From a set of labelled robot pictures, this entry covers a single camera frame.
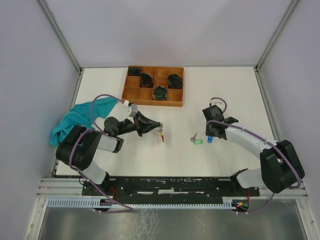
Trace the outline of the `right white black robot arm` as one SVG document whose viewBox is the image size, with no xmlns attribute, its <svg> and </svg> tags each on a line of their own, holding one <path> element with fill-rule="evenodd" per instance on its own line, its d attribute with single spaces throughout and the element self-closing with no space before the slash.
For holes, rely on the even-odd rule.
<svg viewBox="0 0 320 240">
<path fill-rule="evenodd" d="M 288 140 L 268 140 L 244 127 L 234 117 L 225 118 L 217 105 L 202 110 L 205 135 L 239 145 L 260 162 L 260 168 L 242 169 L 229 183 L 231 193 L 242 195 L 249 188 L 265 187 L 278 194 L 287 188 L 299 188 L 305 171 L 293 144 Z"/>
</svg>

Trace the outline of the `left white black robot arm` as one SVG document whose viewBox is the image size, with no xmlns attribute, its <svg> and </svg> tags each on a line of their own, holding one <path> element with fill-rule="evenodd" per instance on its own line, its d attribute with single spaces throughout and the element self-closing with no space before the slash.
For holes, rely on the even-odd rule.
<svg viewBox="0 0 320 240">
<path fill-rule="evenodd" d="M 97 150 L 118 153 L 124 143 L 120 135 L 137 132 L 139 137 L 161 129 L 162 123 L 145 117 L 138 111 L 133 120 L 123 121 L 111 116 L 105 119 L 103 132 L 75 125 L 56 150 L 56 158 L 79 171 L 90 181 L 99 195 L 106 195 L 111 189 L 110 175 L 94 160 Z"/>
</svg>

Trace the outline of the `key with blue tag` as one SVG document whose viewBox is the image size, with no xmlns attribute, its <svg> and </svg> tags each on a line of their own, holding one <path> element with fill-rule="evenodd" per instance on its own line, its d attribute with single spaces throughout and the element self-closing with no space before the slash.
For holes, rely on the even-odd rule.
<svg viewBox="0 0 320 240">
<path fill-rule="evenodd" d="M 208 136 L 207 137 L 207 143 L 211 144 L 213 142 L 213 137 L 212 136 Z"/>
</svg>

